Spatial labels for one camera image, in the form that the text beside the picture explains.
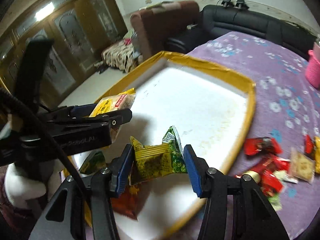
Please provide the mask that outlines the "white gloved left hand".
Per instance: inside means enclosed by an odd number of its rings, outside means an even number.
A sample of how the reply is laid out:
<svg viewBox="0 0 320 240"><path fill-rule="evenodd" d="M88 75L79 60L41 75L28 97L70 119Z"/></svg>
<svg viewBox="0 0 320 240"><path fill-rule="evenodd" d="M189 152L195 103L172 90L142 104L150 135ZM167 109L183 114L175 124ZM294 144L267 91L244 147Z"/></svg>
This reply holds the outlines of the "white gloved left hand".
<svg viewBox="0 0 320 240"><path fill-rule="evenodd" d="M61 161L55 160L48 183L44 184L28 178L21 168L10 164L4 178L4 189L8 201L14 207L29 209L28 200L37 199L46 193L48 200L50 200L61 185L60 172L63 169Z"/></svg>

